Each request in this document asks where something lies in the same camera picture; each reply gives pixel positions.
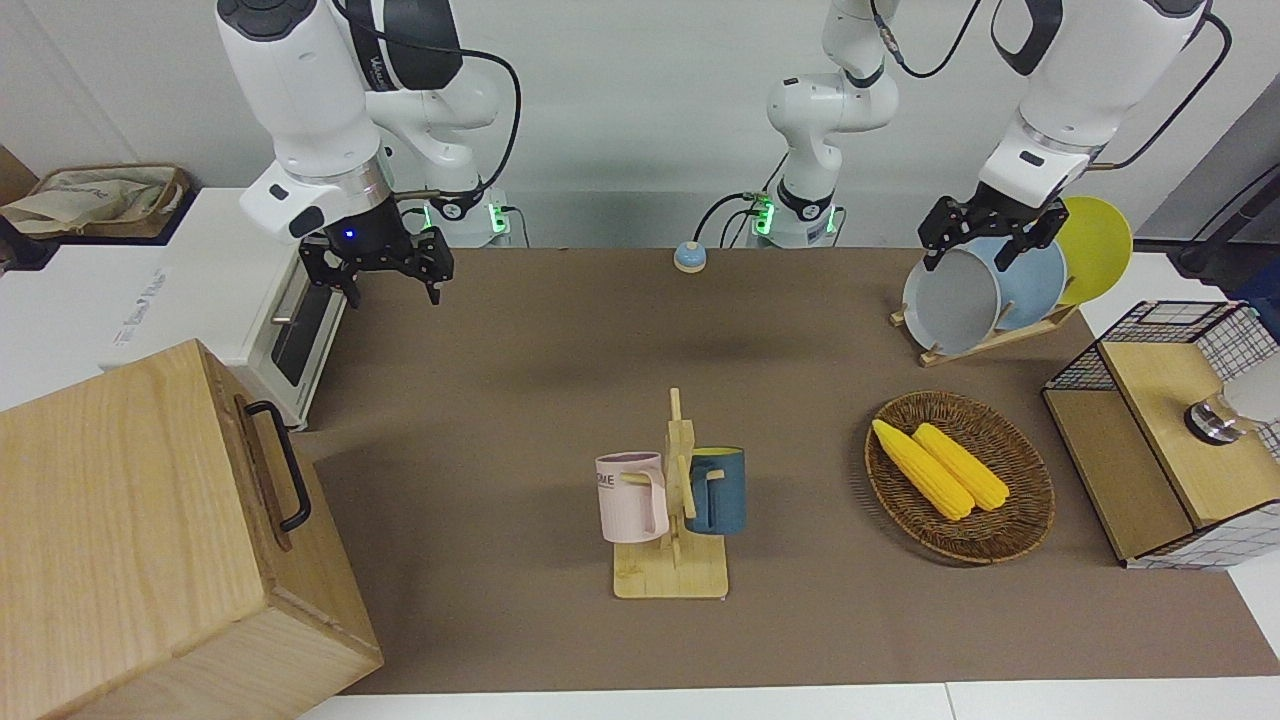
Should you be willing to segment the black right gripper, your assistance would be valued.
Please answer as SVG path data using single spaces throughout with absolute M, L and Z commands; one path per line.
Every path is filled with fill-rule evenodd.
M 300 243 L 300 260 L 311 284 L 342 293 L 352 309 L 358 309 L 362 300 L 355 266 L 413 269 L 433 306 L 442 301 L 442 286 L 454 277 L 454 258 L 444 233 L 428 227 L 412 240 L 394 195 L 367 211 L 338 220 L 323 234 L 326 243 Z

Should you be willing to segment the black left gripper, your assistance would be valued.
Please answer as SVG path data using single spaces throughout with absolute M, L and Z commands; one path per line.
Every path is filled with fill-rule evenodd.
M 995 258 L 998 272 L 1006 272 L 1023 254 L 1047 249 L 1069 218 L 1062 200 L 1051 201 L 1042 211 L 1020 202 L 986 182 L 978 182 L 966 201 L 940 197 L 918 227 L 924 249 L 924 268 L 933 272 L 956 243 L 977 237 L 1009 236 Z

